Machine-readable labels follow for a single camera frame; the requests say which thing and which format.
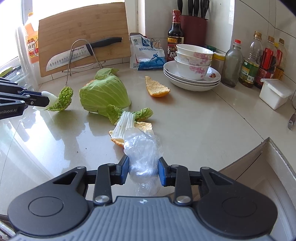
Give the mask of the small cabbage leaf piece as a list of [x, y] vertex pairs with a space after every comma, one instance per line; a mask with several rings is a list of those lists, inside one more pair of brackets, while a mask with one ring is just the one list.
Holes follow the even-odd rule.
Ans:
[[64, 111], [72, 102], [73, 89], [69, 86], [65, 86], [58, 96], [48, 92], [41, 92], [43, 97], [48, 97], [49, 104], [45, 107], [35, 106], [35, 110], [48, 110], [48, 111]]

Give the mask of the white-stemmed cabbage leaf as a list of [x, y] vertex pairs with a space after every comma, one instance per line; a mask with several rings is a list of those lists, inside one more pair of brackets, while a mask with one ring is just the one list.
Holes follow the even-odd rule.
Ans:
[[125, 140], [126, 129], [134, 128], [135, 122], [145, 122], [153, 115], [153, 111], [150, 108], [143, 108], [140, 111], [130, 112], [114, 105], [108, 105], [106, 114], [110, 122], [115, 125], [112, 137], [122, 137]]

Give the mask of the clear plastic bag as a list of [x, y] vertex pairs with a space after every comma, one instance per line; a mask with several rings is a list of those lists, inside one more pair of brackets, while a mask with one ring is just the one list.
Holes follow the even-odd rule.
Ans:
[[154, 196], [160, 189], [158, 161], [162, 156], [158, 138], [152, 130], [128, 128], [124, 153], [129, 158], [129, 177], [138, 196]]

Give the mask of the clear glass jar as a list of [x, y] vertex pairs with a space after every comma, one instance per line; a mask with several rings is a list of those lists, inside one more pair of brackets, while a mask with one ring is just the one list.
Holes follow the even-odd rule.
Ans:
[[22, 70], [22, 66], [9, 67], [1, 73], [1, 78], [15, 82], [21, 86], [27, 86], [27, 73]]

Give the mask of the orange label oil jug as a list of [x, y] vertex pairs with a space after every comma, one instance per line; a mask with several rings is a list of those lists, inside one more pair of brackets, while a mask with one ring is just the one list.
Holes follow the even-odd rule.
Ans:
[[27, 52], [32, 64], [39, 61], [39, 20], [33, 12], [28, 13], [28, 19], [25, 22]]

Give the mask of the white plastic lidded box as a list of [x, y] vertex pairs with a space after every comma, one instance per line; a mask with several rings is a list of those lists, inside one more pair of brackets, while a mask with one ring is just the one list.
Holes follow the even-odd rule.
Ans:
[[259, 98], [273, 110], [284, 105], [292, 96], [293, 91], [278, 79], [261, 78], [262, 89]]

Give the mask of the bottom white plate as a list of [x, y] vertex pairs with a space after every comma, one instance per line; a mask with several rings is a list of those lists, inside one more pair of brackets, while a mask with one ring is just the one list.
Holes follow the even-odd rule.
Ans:
[[220, 84], [220, 82], [218, 82], [217, 84], [212, 85], [212, 86], [191, 85], [191, 84], [186, 84], [184, 82], [180, 82], [177, 79], [174, 79], [173, 77], [170, 77], [166, 73], [165, 73], [165, 76], [170, 79], [170, 82], [173, 85], [175, 85], [175, 86], [177, 86], [177, 87], [179, 87], [181, 89], [194, 91], [194, 92], [205, 92], [205, 91], [208, 91], [208, 90], [212, 90], [214, 87], [217, 87]]

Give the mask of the white plate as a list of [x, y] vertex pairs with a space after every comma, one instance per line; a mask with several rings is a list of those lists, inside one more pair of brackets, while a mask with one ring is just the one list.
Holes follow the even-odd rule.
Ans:
[[164, 70], [164, 74], [169, 75], [170, 77], [173, 77], [174, 79], [177, 79], [180, 82], [184, 82], [186, 84], [191, 84], [191, 85], [205, 85], [205, 86], [212, 86], [220, 82], [221, 80], [221, 75], [215, 70], [208, 72], [206, 76], [201, 79], [201, 80], [191, 80], [187, 79], [184, 77], [180, 77], [178, 75], [172, 74], [166, 70]]
[[164, 65], [164, 72], [174, 78], [179, 79], [179, 80], [184, 80], [184, 81], [192, 82], [192, 83], [205, 82], [206, 84], [214, 84], [216, 82], [219, 82], [221, 79], [220, 73], [218, 71], [216, 71], [215, 69], [213, 69], [212, 67], [208, 68], [206, 75], [200, 80], [194, 80], [191, 78], [182, 77], [181, 74], [178, 72], [176, 61], [167, 62]]
[[170, 82], [173, 85], [175, 85], [175, 86], [177, 86], [177, 87], [179, 87], [181, 89], [194, 91], [194, 92], [205, 92], [205, 91], [208, 91], [208, 90], [212, 90], [214, 87], [217, 87], [220, 84], [220, 82], [218, 82], [217, 84], [212, 85], [212, 86], [191, 85], [191, 84], [186, 84], [184, 82], [180, 82], [177, 79], [174, 79], [173, 77], [170, 77], [166, 73], [165, 73], [165, 76], [170, 79]]

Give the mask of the grey glass bottle red cap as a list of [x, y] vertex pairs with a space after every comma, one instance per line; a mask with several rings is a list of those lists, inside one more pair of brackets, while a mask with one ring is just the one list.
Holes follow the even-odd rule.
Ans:
[[226, 52], [222, 68], [221, 82], [228, 87], [236, 87], [243, 63], [241, 41], [234, 40], [233, 46]]

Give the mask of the oil bottle green label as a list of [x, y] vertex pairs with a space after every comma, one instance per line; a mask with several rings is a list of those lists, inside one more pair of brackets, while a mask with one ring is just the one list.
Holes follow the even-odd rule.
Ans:
[[249, 55], [243, 60], [241, 72], [239, 75], [239, 82], [252, 88], [254, 85], [255, 77], [259, 71], [260, 61], [263, 53], [262, 34], [258, 31], [254, 32], [253, 42], [249, 48]]

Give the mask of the bottom floral white bowl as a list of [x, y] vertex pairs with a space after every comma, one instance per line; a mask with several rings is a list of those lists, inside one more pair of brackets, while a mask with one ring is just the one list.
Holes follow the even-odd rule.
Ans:
[[175, 57], [175, 62], [177, 65], [178, 72], [184, 78], [191, 80], [201, 80], [203, 79], [210, 66], [195, 66], [186, 63], [182, 63], [178, 57]]

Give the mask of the floral white bowl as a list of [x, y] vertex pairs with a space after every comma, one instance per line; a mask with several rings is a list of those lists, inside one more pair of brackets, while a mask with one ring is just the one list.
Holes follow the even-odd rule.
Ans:
[[195, 66], [186, 63], [182, 63], [178, 57], [175, 57], [175, 62], [177, 65], [178, 72], [184, 78], [191, 80], [201, 80], [203, 79], [210, 66]]
[[177, 51], [177, 60], [181, 63], [194, 66], [210, 66], [212, 62], [211, 60], [185, 55], [179, 51]]
[[211, 60], [214, 54], [213, 51], [207, 48], [195, 46], [195, 45], [177, 44], [176, 47], [178, 52], [188, 56], [200, 58], [200, 59]]

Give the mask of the red label sauce bottle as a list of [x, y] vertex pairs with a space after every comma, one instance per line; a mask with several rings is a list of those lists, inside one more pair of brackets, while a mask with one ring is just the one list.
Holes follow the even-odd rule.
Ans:
[[260, 61], [259, 70], [255, 77], [254, 85], [262, 89], [263, 83], [262, 78], [270, 79], [273, 77], [275, 66], [276, 66], [276, 47], [274, 46], [274, 37], [268, 36], [265, 44], [263, 54]]

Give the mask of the amber bottle far right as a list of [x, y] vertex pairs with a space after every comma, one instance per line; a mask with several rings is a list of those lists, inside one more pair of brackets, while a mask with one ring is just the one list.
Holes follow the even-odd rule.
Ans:
[[285, 48], [285, 41], [284, 39], [279, 38], [277, 43], [274, 43], [276, 47], [276, 67], [274, 71], [273, 78], [282, 80], [285, 66], [286, 66], [286, 58], [287, 58], [287, 50]]

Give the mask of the dark red knife block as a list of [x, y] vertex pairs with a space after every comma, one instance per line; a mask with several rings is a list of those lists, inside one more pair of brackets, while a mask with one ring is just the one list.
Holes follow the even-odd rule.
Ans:
[[198, 16], [181, 15], [184, 44], [204, 47], [208, 20]]

